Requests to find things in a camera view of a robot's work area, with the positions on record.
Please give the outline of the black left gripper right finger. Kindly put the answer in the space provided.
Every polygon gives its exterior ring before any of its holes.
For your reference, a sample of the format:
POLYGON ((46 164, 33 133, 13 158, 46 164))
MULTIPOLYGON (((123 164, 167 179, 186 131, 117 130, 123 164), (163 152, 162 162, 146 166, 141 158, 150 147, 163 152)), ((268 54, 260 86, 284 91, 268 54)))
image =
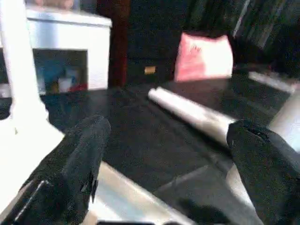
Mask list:
POLYGON ((300 155, 280 135, 248 120, 226 141, 255 211, 265 225, 300 223, 300 155))

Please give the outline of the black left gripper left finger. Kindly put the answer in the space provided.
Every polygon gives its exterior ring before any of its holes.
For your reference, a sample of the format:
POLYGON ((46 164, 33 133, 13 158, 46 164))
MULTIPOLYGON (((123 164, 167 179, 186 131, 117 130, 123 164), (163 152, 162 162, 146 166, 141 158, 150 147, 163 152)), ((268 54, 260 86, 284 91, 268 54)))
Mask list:
POLYGON ((109 121, 94 115, 69 129, 22 184, 2 225, 79 225, 95 198, 109 121))

